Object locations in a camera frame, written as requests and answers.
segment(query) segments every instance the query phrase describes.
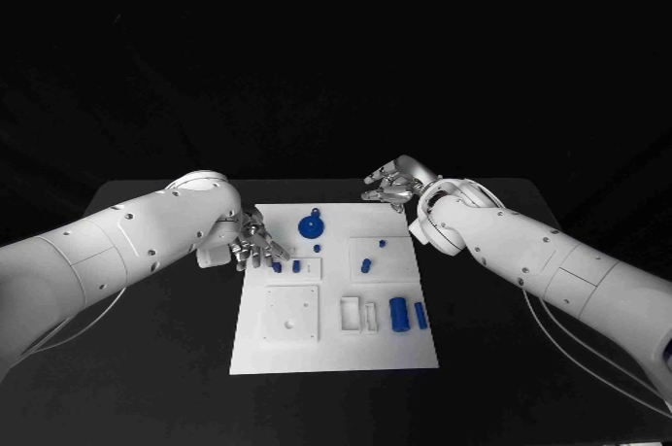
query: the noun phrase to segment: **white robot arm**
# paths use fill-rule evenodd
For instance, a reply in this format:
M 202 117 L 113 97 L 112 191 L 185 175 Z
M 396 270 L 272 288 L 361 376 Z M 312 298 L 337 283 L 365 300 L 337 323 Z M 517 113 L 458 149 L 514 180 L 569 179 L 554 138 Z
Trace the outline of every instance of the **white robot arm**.
M 455 256 L 465 248 L 512 284 L 608 336 L 638 361 L 672 403 L 672 283 L 504 206 L 468 179 L 443 179 L 403 155 L 364 180 L 365 200 L 400 213 L 417 194 L 417 240 Z
M 231 252 L 239 270 L 289 259 L 214 171 L 0 248 L 0 380 L 55 325 L 194 251 L 201 267 L 230 263 Z

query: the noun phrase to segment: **blue disc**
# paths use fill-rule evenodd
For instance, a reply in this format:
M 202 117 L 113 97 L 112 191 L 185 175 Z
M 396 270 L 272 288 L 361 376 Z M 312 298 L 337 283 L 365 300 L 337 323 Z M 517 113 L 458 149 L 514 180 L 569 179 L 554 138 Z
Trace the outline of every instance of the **blue disc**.
M 325 223 L 319 218 L 319 210 L 312 209 L 312 215 L 299 222 L 299 232 L 308 239 L 316 239 L 325 231 Z

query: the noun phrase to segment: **table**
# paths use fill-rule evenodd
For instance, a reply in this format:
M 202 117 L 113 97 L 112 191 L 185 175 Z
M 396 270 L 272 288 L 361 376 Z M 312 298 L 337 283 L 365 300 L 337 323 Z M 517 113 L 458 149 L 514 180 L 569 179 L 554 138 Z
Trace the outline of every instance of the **table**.
M 476 181 L 508 208 L 559 227 L 528 180 Z M 86 215 L 169 182 L 109 182 Z M 361 180 L 231 184 L 251 203 L 358 202 L 365 190 Z M 129 288 L 76 341 L 11 372 L 0 384 L 0 438 L 14 439 L 8 444 L 24 439 L 71 446 L 606 444 L 672 438 L 672 423 L 557 351 L 521 290 L 468 252 L 448 257 L 417 241 L 414 248 L 440 369 L 230 376 L 244 275 L 233 265 L 201 269 L 191 255 Z M 74 328 L 109 303 L 110 298 L 87 309 Z M 569 350 L 586 357 L 576 346 Z M 592 367 L 615 379 L 602 362 Z

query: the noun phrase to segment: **blue object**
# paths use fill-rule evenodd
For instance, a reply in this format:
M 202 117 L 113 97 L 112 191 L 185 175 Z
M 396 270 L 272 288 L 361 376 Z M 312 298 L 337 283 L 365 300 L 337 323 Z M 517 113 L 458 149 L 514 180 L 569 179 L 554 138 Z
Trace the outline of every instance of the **blue object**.
M 312 209 L 312 215 L 306 216 L 299 222 L 299 232 L 308 239 L 316 239 L 325 231 L 325 223 L 319 218 L 319 210 Z
M 417 325 L 420 329 L 427 329 L 427 320 L 425 319 L 423 302 L 416 302 Z
M 390 299 L 390 316 L 393 317 L 393 330 L 396 332 L 409 331 L 407 300 L 403 297 Z
M 370 268 L 371 268 L 371 260 L 365 258 L 364 262 L 361 263 L 361 272 L 368 273 Z

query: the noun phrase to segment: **black table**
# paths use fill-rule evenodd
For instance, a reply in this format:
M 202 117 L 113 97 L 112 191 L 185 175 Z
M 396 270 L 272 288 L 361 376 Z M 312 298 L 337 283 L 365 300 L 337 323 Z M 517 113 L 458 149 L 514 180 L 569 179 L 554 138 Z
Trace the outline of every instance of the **black table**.
M 86 215 L 169 182 L 107 183 Z M 559 227 L 530 181 L 479 182 L 508 208 Z M 361 202 L 365 190 L 361 180 L 231 183 L 254 203 Z M 448 257 L 417 241 L 414 247 L 440 369 L 230 376 L 244 274 L 233 265 L 201 269 L 192 255 L 129 288 L 76 341 L 11 372 L 0 385 L 2 444 L 502 445 L 671 438 L 672 422 L 557 351 L 521 290 L 468 252 Z M 71 331 L 110 301 L 83 312 Z M 579 357 L 577 346 L 569 349 Z M 592 366 L 615 379 L 603 364 Z

